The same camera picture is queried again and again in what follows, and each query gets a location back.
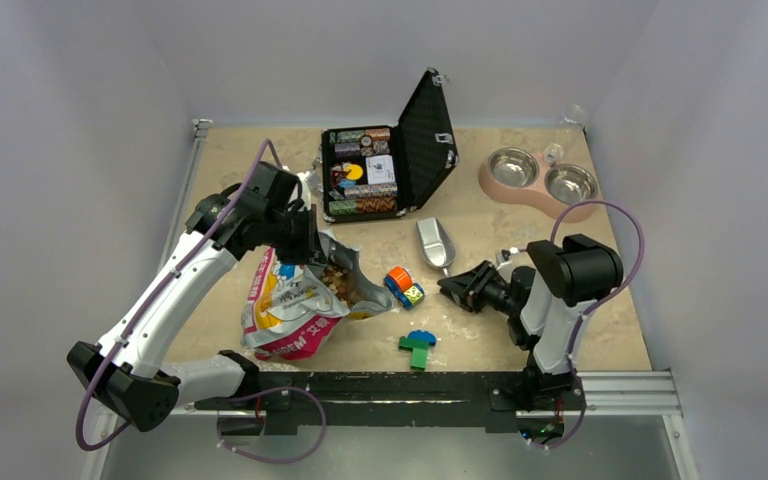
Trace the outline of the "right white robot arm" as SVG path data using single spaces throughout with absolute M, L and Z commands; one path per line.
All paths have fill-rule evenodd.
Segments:
M 438 286 L 467 312 L 490 307 L 507 316 L 512 342 L 529 353 L 523 397 L 544 407 L 575 387 L 578 336 L 597 304 L 619 290 L 624 266 L 614 249 L 582 234 L 560 245 L 531 242 L 526 254 L 533 265 L 514 268 L 508 279 L 484 261 Z

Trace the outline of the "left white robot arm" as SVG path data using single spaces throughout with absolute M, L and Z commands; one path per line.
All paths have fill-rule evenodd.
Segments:
M 97 342 L 79 341 L 69 351 L 67 362 L 91 397 L 140 432 L 188 403 L 222 398 L 235 409 L 252 405 L 258 369 L 241 354 L 165 358 L 195 308 L 246 253 L 268 246 L 284 263 L 323 259 L 315 213 L 302 192 L 298 176 L 259 162 L 246 184 L 199 201 L 137 303 Z

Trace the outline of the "colourful pet food bag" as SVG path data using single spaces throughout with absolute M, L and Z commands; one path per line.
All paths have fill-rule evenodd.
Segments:
M 324 267 L 283 263 L 272 248 L 262 256 L 241 315 L 241 344 L 258 359 L 309 358 L 341 323 L 396 307 L 393 295 L 361 271 L 358 249 L 331 229 L 319 239 Z

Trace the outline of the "metal food scoop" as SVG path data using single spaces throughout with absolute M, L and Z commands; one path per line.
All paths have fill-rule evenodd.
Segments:
M 429 217 L 416 222 L 420 251 L 425 262 L 449 277 L 449 269 L 456 258 L 455 245 L 441 221 Z

